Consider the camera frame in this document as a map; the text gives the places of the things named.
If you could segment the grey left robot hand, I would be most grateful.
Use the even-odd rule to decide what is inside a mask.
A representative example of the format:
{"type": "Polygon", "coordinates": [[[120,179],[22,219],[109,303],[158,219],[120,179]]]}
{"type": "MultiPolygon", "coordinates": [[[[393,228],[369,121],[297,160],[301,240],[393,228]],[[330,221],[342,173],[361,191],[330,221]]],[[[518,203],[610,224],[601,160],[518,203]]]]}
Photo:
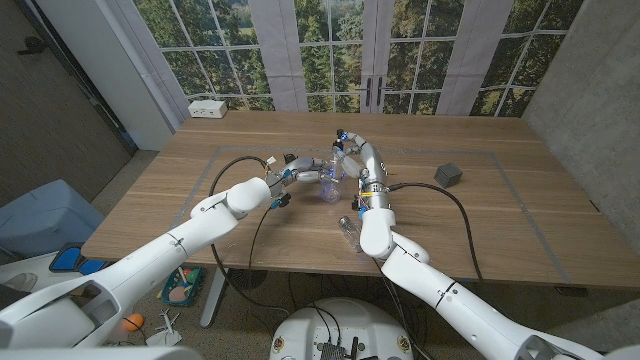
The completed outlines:
{"type": "Polygon", "coordinates": [[[341,177],[336,174],[334,165],[328,160],[299,157],[285,164],[280,170],[269,172],[265,180],[272,196],[284,193],[285,188],[296,181],[339,184],[341,177]]]}

